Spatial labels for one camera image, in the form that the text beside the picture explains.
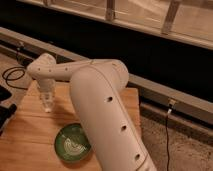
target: green plate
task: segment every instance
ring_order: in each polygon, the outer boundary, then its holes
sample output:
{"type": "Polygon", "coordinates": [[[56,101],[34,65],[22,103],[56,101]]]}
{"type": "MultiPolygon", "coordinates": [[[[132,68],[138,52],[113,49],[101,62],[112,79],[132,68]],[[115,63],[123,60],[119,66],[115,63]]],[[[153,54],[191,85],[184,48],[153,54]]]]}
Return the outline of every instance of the green plate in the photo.
{"type": "Polygon", "coordinates": [[[91,146],[79,123],[62,128],[55,138],[55,151],[58,157],[69,163],[82,160],[91,146]]]}

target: wire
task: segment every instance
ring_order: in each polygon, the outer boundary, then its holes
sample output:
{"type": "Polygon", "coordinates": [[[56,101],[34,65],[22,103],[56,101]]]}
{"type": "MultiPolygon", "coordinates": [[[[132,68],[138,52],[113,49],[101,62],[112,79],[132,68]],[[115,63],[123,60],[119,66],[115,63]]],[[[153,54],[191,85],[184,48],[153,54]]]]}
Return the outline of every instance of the wire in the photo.
{"type": "MultiPolygon", "coordinates": [[[[21,61],[20,59],[18,58],[19,56],[19,52],[20,52],[21,48],[17,48],[17,51],[16,51],[16,60],[19,64],[21,64],[21,61]]],[[[27,90],[27,88],[24,88],[24,87],[18,87],[18,86],[14,86],[14,85],[11,85],[9,82],[10,81],[16,81],[16,80],[19,80],[21,79],[23,76],[25,75],[25,68],[20,66],[20,67],[11,67],[11,68],[8,68],[6,69],[3,73],[2,73],[2,78],[5,80],[6,84],[9,86],[9,87],[12,87],[12,88],[16,88],[16,89],[21,89],[21,90],[27,90]],[[22,74],[18,77],[13,77],[11,78],[11,75],[13,75],[15,72],[22,72],[22,74]]]]}
{"type": "Polygon", "coordinates": [[[169,115],[172,112],[172,108],[169,108],[167,115],[166,115],[166,152],[167,152],[167,166],[166,166],[166,170],[169,171],[169,163],[170,163],[170,153],[169,153],[169,131],[168,131],[168,119],[169,119],[169,115]]]}

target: black wall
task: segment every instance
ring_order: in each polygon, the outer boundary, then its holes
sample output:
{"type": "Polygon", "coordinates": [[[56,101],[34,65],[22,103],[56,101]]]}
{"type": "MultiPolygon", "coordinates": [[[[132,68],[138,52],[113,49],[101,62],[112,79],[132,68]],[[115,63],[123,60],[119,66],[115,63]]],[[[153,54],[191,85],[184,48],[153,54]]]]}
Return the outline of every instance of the black wall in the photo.
{"type": "Polygon", "coordinates": [[[15,0],[1,0],[0,26],[213,102],[213,51],[15,0]]]}

